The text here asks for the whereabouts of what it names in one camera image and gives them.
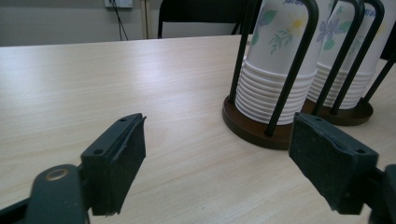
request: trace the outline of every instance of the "chair backrest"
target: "chair backrest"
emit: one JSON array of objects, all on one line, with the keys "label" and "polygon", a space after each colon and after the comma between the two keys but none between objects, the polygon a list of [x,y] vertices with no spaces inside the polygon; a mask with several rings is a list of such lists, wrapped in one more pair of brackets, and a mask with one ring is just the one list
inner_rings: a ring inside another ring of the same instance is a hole
[{"label": "chair backrest", "polygon": [[233,34],[243,19],[247,0],[163,0],[158,22],[158,38],[163,22],[235,23]]}]

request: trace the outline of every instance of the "wall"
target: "wall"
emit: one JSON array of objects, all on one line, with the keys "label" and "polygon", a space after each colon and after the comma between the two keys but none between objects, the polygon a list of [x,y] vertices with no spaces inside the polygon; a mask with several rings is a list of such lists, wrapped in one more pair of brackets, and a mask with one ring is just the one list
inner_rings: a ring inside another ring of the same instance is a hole
[{"label": "wall", "polygon": [[[142,39],[140,1],[120,11],[129,39]],[[119,41],[116,13],[104,0],[1,0],[0,46]]]}]

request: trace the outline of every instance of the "cup dispenser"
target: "cup dispenser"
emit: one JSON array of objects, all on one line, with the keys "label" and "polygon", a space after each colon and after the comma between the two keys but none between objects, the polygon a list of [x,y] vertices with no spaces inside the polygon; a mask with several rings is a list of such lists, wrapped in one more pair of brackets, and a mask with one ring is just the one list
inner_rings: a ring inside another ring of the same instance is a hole
[{"label": "cup dispenser", "polygon": [[[266,8],[265,4],[271,3],[271,1],[273,0],[262,2],[262,10],[256,23],[255,33],[253,34],[253,39],[251,41],[252,44],[253,42],[257,41],[256,33],[258,32],[260,26],[264,26],[269,23],[269,21],[276,19],[272,18],[275,14],[274,10],[267,10],[266,13],[263,10],[264,8]],[[299,7],[304,6],[307,11],[307,19],[301,41],[296,47],[296,50],[290,52],[293,53],[294,58],[290,62],[289,71],[285,75],[283,86],[280,88],[281,91],[278,96],[276,96],[276,102],[273,104],[274,106],[272,108],[272,114],[270,118],[266,121],[255,119],[255,117],[250,116],[250,114],[248,113],[250,111],[244,111],[244,107],[241,106],[244,103],[244,95],[240,93],[244,93],[243,91],[247,93],[256,91],[256,89],[254,89],[254,86],[251,87],[253,91],[244,90],[243,85],[245,81],[244,73],[247,73],[247,71],[244,71],[244,69],[248,70],[248,65],[246,65],[248,61],[246,60],[248,59],[250,53],[248,52],[246,57],[245,50],[248,42],[250,26],[253,21],[253,12],[255,10],[255,6],[257,6],[258,0],[250,0],[247,2],[247,13],[245,15],[242,26],[242,36],[233,72],[233,83],[231,86],[230,94],[225,98],[222,108],[223,119],[226,125],[234,133],[252,144],[271,149],[289,148],[292,122],[282,123],[279,122],[279,118],[281,118],[282,110],[285,108],[285,105],[288,105],[288,99],[291,98],[290,96],[291,94],[293,94],[293,85],[295,84],[296,78],[301,75],[299,74],[299,72],[306,70],[306,62],[312,62],[312,60],[315,60],[315,62],[318,61],[318,58],[313,58],[315,57],[313,56],[315,54],[312,54],[312,46],[315,45],[315,41],[319,39],[315,38],[316,36],[314,36],[314,34],[323,31],[323,24],[326,25],[328,22],[324,21],[323,23],[319,21],[319,14],[322,13],[323,10],[321,9],[323,6],[320,5],[323,4],[322,2],[318,2],[318,4],[315,0],[285,0],[281,2],[283,2],[284,5],[294,4]],[[388,64],[384,67],[384,70],[375,81],[375,84],[368,91],[367,95],[362,98],[354,108],[348,110],[340,109],[340,102],[342,102],[344,97],[346,96],[346,92],[350,86],[351,80],[353,80],[354,76],[356,75],[361,65],[361,62],[363,61],[368,51],[368,48],[370,47],[373,39],[375,38],[375,34],[380,28],[381,21],[384,17],[384,7],[378,0],[366,0],[364,2],[361,0],[339,0],[338,2],[350,4],[353,6],[354,9],[353,20],[351,21],[350,26],[345,29],[346,38],[343,41],[341,48],[337,52],[335,61],[332,65],[332,68],[330,69],[330,73],[326,79],[326,82],[323,85],[320,94],[318,95],[318,99],[315,102],[309,99],[305,99],[302,105],[300,107],[297,106],[296,110],[293,111],[293,113],[302,111],[308,114],[322,117],[323,119],[326,119],[327,121],[338,125],[358,125],[367,121],[373,114],[373,108],[370,106],[368,101],[370,100],[376,88],[379,86],[380,82],[383,80],[383,78],[391,68],[392,62],[395,61],[395,55],[393,54],[391,56]],[[338,2],[330,2],[329,7],[331,8],[332,12],[336,8],[336,4]],[[370,29],[368,30],[367,35],[364,38],[363,44],[361,45],[361,48],[359,49],[359,52],[357,53],[357,56],[354,59],[350,70],[348,71],[346,80],[336,97],[333,107],[329,108],[323,104],[326,100],[327,94],[332,87],[332,84],[335,81],[335,78],[337,77],[340,68],[342,67],[343,61],[347,57],[349,49],[354,44],[354,38],[361,27],[364,13],[367,12],[367,10],[365,10],[364,4],[368,4],[375,9],[374,21],[372,22]],[[271,59],[262,58],[262,63],[271,63]],[[307,88],[309,88],[311,82],[308,81],[305,84],[307,85]],[[253,112],[256,111],[257,108],[251,109],[252,114],[254,114]]]}]

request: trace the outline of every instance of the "light wood table surface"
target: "light wood table surface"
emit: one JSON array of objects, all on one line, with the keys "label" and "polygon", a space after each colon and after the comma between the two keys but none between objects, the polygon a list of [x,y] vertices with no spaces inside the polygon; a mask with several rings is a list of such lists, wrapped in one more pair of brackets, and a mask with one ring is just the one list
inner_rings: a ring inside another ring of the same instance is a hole
[{"label": "light wood table surface", "polygon": [[[147,116],[147,157],[120,215],[92,223],[367,223],[331,211],[287,151],[224,124],[240,36],[0,48],[0,209],[114,121]],[[377,70],[384,65],[381,61]],[[369,122],[341,128],[396,163],[396,70]]]}]

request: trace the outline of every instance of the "black cable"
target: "black cable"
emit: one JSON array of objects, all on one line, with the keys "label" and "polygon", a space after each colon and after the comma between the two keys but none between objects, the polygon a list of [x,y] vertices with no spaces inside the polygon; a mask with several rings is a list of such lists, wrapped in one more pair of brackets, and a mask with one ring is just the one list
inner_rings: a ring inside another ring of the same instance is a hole
[{"label": "black cable", "polygon": [[125,29],[124,29],[124,27],[123,27],[123,24],[122,24],[122,20],[121,20],[121,18],[120,18],[119,11],[117,10],[117,3],[116,3],[116,0],[109,0],[109,1],[111,2],[111,5],[113,5],[113,8],[114,8],[114,10],[116,11],[116,14],[117,14],[117,19],[119,20],[120,40],[122,41],[121,27],[122,27],[122,31],[124,32],[124,35],[125,35],[125,37],[126,37],[126,40],[129,40],[129,39],[128,39],[128,35],[126,34]]}]

